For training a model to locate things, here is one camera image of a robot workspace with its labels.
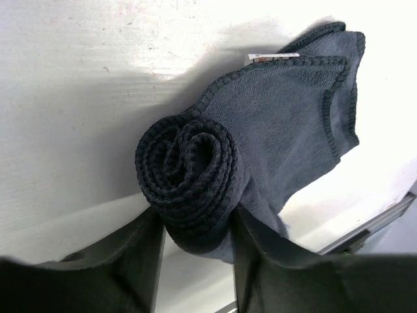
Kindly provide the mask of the dark grey towel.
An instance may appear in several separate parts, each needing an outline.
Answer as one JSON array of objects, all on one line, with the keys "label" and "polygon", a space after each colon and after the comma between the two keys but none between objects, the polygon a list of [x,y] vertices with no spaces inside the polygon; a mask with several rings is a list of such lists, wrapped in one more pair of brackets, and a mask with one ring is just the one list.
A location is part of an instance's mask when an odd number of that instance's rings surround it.
[{"label": "dark grey towel", "polygon": [[289,198],[359,143],[356,75],[366,48],[343,22],[320,25],[215,80],[184,112],[155,122],[136,149],[140,188],[172,240],[233,262],[232,212],[247,209],[283,237]]}]

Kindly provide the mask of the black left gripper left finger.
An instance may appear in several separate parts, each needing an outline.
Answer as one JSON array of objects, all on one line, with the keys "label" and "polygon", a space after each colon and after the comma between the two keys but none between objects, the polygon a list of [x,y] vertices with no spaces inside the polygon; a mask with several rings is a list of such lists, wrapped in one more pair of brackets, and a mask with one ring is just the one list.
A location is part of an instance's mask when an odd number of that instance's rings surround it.
[{"label": "black left gripper left finger", "polygon": [[1,258],[2,312],[154,312],[165,233],[148,208],[60,261]]}]

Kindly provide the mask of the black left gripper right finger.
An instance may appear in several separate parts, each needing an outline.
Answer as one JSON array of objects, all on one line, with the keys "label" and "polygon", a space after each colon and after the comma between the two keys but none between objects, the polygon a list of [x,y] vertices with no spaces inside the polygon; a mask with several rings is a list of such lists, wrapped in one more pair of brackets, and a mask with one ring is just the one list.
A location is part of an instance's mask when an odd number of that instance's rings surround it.
[{"label": "black left gripper right finger", "polygon": [[241,205],[231,234],[239,312],[416,311],[415,255],[318,255]]}]

